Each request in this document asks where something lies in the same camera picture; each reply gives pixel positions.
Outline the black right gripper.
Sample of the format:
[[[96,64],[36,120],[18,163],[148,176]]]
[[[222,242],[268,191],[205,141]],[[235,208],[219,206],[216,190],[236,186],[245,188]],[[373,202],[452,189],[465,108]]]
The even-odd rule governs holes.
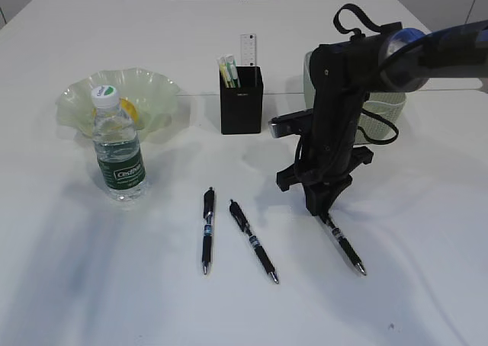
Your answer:
[[[348,175],[359,165],[370,164],[374,155],[366,146],[356,147],[344,168],[312,168],[300,162],[302,148],[296,148],[292,165],[276,174],[276,184],[281,191],[288,191],[295,184],[305,184],[306,208],[313,216],[328,213],[337,197],[352,184],[352,177]]]

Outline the black blue right robot arm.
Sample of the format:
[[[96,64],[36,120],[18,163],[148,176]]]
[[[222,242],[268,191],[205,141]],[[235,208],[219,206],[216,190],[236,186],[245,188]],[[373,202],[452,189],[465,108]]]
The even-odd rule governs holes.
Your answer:
[[[300,137],[294,163],[277,173],[282,191],[302,184],[306,206],[325,216],[352,182],[351,173],[373,153],[356,148],[355,135],[370,93],[412,92],[431,78],[487,76],[487,22],[478,21],[431,34],[389,24],[376,36],[319,45],[310,56],[313,108],[270,120],[275,138]]]

